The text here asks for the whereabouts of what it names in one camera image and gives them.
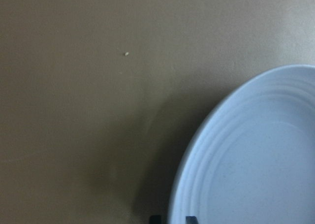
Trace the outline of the blue plate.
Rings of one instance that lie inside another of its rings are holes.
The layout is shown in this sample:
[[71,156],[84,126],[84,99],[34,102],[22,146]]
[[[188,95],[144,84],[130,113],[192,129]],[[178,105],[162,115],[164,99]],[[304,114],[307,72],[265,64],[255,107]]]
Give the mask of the blue plate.
[[315,68],[288,65],[236,89],[180,163],[169,224],[315,221]]

